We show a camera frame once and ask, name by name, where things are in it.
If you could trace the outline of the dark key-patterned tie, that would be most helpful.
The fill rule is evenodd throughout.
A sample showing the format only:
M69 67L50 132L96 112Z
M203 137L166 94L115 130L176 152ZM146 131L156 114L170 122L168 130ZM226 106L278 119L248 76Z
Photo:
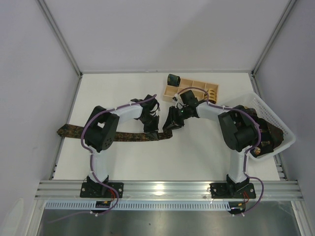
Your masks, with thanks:
M57 134L64 138L81 139L84 127L65 124L57 130ZM172 130L158 133L159 141L173 137ZM148 142L145 133L116 132L114 142Z

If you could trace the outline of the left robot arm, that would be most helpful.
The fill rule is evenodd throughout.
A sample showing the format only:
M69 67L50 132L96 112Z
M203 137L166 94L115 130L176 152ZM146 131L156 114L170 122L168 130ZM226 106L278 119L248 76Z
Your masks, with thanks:
M156 95L147 95L144 99L133 99L125 105L105 109L96 106L81 134L81 145L90 152L91 181L108 187L109 172L105 158L106 150L112 145L117 127L126 121L135 119L143 124L144 137L157 141L159 103Z

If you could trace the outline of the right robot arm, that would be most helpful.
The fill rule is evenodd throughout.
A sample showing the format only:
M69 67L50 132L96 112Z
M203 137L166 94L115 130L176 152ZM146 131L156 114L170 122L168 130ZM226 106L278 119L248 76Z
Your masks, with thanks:
M175 130L184 126L188 118L203 118L217 121L223 140L232 150L230 169L226 177L230 192L239 191L249 184L247 157L250 150L259 145L261 134L259 125L245 112L245 108L234 108L212 104L209 100L198 100L192 90L183 89L178 93L183 102L169 108L163 131Z

